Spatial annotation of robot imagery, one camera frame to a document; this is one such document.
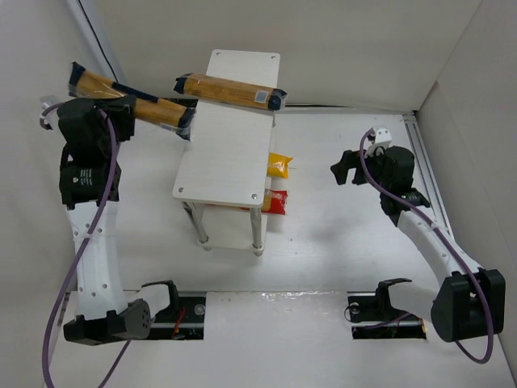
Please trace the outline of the red spaghetti bag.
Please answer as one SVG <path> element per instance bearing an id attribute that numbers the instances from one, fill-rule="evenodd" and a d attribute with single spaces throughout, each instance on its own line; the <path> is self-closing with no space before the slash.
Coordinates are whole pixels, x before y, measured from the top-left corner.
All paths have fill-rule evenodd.
<path id="1" fill-rule="evenodd" d="M 287 190 L 273 190 L 268 188 L 264 193 L 264 202 L 261 212 L 265 214 L 284 216 L 286 214 L 287 200 Z"/>

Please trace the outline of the brown spaghetti box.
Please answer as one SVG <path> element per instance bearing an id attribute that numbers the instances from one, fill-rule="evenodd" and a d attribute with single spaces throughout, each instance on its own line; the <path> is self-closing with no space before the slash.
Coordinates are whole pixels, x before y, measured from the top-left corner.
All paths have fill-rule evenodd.
<path id="1" fill-rule="evenodd" d="M 194 73 L 176 78 L 174 91 L 197 99 L 270 112 L 283 109 L 288 96 L 279 88 Z"/>

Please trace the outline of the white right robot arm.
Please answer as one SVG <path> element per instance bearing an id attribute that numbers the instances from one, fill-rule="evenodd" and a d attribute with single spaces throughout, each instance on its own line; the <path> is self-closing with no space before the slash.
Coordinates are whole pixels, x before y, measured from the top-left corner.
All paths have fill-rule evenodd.
<path id="1" fill-rule="evenodd" d="M 448 343 L 502 332 L 504 276 L 471 259 L 423 212 L 431 204 L 413 186 L 414 155 L 410 150 L 392 146 L 380 148 L 372 156 L 346 150 L 330 169 L 339 185 L 354 171 L 353 184 L 379 188 L 383 212 L 417 247 L 439 284 L 434 292 L 416 287 L 407 278 L 383 280 L 375 291 L 378 313 L 419 312 Z"/>

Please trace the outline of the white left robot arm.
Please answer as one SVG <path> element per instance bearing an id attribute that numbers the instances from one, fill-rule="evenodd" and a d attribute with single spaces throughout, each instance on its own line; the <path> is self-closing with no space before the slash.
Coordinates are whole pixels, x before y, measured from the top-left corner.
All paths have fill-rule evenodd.
<path id="1" fill-rule="evenodd" d="M 59 189 L 76 251 L 78 305 L 64 325 L 67 341 L 95 346 L 144 340 L 157 318 L 180 311 L 173 281 L 145 284 L 133 296 L 124 293 L 119 273 L 116 218 L 119 208 L 120 144 L 135 129 L 137 100 L 72 99 L 57 109 L 65 139 Z"/>

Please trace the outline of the blue-ended spaghetti box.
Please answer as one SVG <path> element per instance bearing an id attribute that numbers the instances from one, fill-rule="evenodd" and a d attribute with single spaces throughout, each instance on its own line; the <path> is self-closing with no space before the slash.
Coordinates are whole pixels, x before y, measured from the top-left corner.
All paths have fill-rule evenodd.
<path id="1" fill-rule="evenodd" d="M 129 97 L 134 106 L 134 115 L 138 120 L 161 126 L 174 132 L 183 140 L 191 140 L 194 108 L 158 98 L 92 73 L 76 61 L 71 65 L 68 88 L 69 94 L 73 97 L 104 100 Z"/>

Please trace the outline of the yellow spaghetti bag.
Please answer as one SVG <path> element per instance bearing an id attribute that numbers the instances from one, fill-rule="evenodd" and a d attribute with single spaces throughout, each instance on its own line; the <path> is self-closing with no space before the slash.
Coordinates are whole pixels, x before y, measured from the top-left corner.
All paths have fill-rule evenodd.
<path id="1" fill-rule="evenodd" d="M 282 154 L 269 153 L 267 164 L 267 176 L 272 178 L 287 179 L 288 164 L 292 161 L 292 157 Z"/>

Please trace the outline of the white two-tier shelf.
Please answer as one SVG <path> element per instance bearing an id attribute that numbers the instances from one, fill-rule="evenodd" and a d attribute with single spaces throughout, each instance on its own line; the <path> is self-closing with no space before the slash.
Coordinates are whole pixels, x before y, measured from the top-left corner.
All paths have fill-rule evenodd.
<path id="1" fill-rule="evenodd" d="M 267 215 L 261 208 L 271 182 L 267 164 L 274 122 L 273 112 L 197 103 L 173 196 L 206 251 L 263 253 Z"/>

